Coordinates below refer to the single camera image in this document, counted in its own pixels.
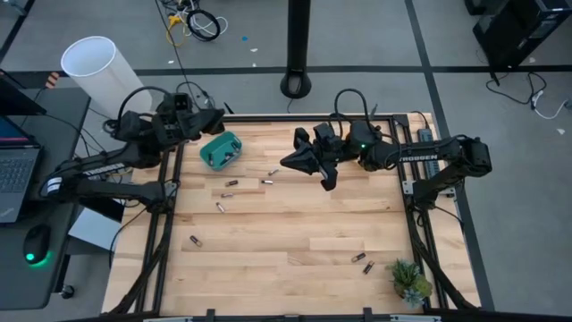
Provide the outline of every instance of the wooden table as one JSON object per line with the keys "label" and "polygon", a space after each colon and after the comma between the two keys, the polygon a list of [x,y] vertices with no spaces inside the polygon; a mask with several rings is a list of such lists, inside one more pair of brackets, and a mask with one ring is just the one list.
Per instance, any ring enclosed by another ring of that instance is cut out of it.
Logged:
{"label": "wooden table", "polygon": [[[426,117],[434,132],[432,117]],[[425,124],[418,114],[410,114],[409,120],[416,140],[417,129]],[[411,312],[393,291],[391,273],[385,269],[396,258],[413,260],[397,171],[368,173],[355,162],[339,164],[338,186],[326,192],[320,175],[280,167],[280,159],[294,150],[294,129],[303,126],[312,135],[317,124],[227,123],[227,131],[240,137],[244,149],[240,159],[220,173],[210,171],[198,155],[213,137],[186,146],[162,316],[204,316],[207,309],[233,316],[361,314],[364,307],[374,314]],[[379,125],[390,132],[388,123]],[[347,133],[349,125],[344,126]],[[268,178],[274,168],[280,171]],[[410,166],[406,169],[410,179]],[[157,173],[158,168],[138,170],[133,181],[155,181]],[[230,180],[239,184],[226,188]],[[234,197],[221,199],[225,192]],[[226,213],[219,212],[217,201]],[[456,213],[453,199],[439,197],[437,205]],[[139,211],[127,209],[123,222]],[[149,217],[142,215],[119,237],[103,311],[119,302],[140,272]],[[458,221],[439,210],[430,211],[430,217],[442,269],[479,305]],[[189,240],[191,235],[203,242],[202,248]],[[362,251],[367,257],[352,263]],[[368,260],[375,266],[364,275]],[[154,289],[151,278],[147,309]],[[432,303],[437,305],[435,296]]]}

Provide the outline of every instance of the teal container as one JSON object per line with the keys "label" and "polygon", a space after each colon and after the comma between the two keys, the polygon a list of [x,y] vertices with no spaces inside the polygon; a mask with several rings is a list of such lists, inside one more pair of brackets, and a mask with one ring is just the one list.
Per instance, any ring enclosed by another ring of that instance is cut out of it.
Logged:
{"label": "teal container", "polygon": [[[232,146],[232,143],[239,148],[238,152]],[[213,165],[209,164],[209,154],[212,156]],[[234,156],[224,162],[226,156],[230,154],[234,154]],[[223,170],[227,165],[239,158],[241,154],[242,142],[231,131],[226,131],[200,149],[200,158],[203,159],[208,167],[215,171]]]}

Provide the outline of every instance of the white tube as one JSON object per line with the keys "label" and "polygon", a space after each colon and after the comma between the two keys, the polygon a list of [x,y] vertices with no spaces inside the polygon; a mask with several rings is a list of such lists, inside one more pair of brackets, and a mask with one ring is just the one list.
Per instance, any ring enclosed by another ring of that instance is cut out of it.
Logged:
{"label": "white tube", "polygon": [[[108,38],[93,36],[76,41],[62,55],[62,69],[115,118],[122,101],[143,86],[122,53]],[[136,94],[125,107],[145,113],[153,100],[147,90]]]}

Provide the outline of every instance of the potted plant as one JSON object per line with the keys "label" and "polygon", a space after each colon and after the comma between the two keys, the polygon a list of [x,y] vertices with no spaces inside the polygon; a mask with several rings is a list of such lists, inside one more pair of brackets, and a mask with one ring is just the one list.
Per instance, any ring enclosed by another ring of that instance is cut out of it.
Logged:
{"label": "potted plant", "polygon": [[407,303],[410,309],[418,309],[423,299],[430,296],[433,285],[419,273],[419,266],[406,260],[397,259],[387,266],[393,274],[393,289]]}

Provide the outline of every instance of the mouse with green light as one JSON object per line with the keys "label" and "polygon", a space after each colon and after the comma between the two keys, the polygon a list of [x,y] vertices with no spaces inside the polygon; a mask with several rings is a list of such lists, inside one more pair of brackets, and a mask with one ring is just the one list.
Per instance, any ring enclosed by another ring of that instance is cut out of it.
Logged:
{"label": "mouse with green light", "polygon": [[23,255],[28,264],[37,264],[47,254],[51,229],[48,225],[37,225],[31,228],[24,239]]}

